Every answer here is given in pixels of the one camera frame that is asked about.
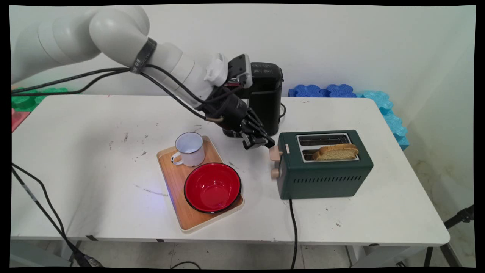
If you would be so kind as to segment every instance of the blue foam block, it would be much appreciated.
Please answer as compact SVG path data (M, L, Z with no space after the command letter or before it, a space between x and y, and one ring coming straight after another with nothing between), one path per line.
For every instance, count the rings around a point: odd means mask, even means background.
M288 91L289 97L322 98L320 87L316 85L297 85Z
M406 136L407 129L402 125L403 120L395 116L392 110L389 110L388 114L383 115L383 117L386 120L389 128L391 129L392 134L394 135L394 137L398 142Z
M387 115L394 106L394 104L389 101L389 95L382 91L364 91L362 98L373 100L383 115Z
M329 98L356 98L353 88L349 85L329 85L325 90L328 91Z
M328 89L320 89L324 98L330 98L330 91Z
M288 97L296 97L296 90L295 89L288 90Z
M409 146L409 141L407 140L406 136L401 138L401 140L399 140L397 143L399 143L399 146L403 151Z

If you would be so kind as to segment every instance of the mug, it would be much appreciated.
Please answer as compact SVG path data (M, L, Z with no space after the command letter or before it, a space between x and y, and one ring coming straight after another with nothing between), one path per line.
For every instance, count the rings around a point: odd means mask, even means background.
M175 140L176 152L172 156L172 163L175 165L184 164L188 167L197 166L204 161L204 140L198 133L188 132L181 134Z

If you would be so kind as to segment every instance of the green toaster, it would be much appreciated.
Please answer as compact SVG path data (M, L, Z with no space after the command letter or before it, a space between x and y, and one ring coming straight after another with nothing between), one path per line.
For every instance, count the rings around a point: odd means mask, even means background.
M355 159L312 159L322 146L342 143L357 146ZM272 177L283 200L354 196L374 166L355 130L280 133L277 149Z

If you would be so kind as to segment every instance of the tripod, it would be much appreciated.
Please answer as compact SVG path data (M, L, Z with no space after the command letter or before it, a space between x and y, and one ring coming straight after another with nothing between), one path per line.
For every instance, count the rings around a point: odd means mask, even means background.
M460 222L469 223L470 221L475 220L474 206L475 206L475 204L471 205L470 207L464 208L464 209L460 210L455 216L446 220L446 222L444 223L446 229L450 229L451 227L455 226L456 224L458 224ZM441 246L441 249L442 249L442 251L444 250L444 251L451 252L448 244ZM429 266L429 264L431 262L431 255L433 255L433 248L428 247L428 249L426 250L426 258L424 259L424 266ZM450 264L451 267L460 267L460 265L458 264L458 262L456 260L452 261L451 263L450 263L450 261L448 261L448 263Z

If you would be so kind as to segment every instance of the coffee maker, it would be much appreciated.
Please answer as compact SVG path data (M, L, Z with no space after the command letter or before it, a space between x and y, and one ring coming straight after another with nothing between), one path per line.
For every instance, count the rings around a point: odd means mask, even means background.
M253 85L248 89L241 89L235 94L243 100L247 100L263 124L263 128L270 136L276 135L279 128L279 112L281 104L281 85L283 71L279 66L271 63L251 63ZM229 89L235 89L239 84L228 82ZM224 130L228 137L242 137L235 131Z

